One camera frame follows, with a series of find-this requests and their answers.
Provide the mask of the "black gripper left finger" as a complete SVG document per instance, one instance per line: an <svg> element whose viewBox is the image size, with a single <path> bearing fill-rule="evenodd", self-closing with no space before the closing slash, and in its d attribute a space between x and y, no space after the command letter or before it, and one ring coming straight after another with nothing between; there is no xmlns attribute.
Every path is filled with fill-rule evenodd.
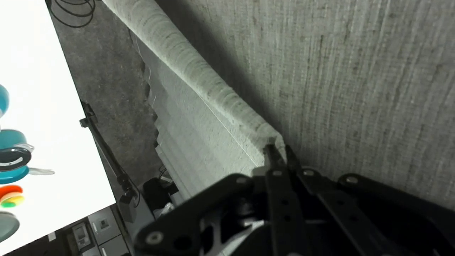
<svg viewBox="0 0 455 256"><path fill-rule="evenodd" d="M308 239L295 192L291 148L264 148L266 164L250 177L230 174L143 226L139 256L307 256Z"/></svg>

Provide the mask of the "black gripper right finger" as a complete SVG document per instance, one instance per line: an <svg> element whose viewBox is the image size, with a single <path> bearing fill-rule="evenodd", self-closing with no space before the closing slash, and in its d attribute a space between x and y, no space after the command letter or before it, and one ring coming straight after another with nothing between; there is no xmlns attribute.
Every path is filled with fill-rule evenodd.
<svg viewBox="0 0 455 256"><path fill-rule="evenodd" d="M341 235L334 242L349 249L344 256L455 256L453 211L358 174L332 182L284 152L305 199Z"/></svg>

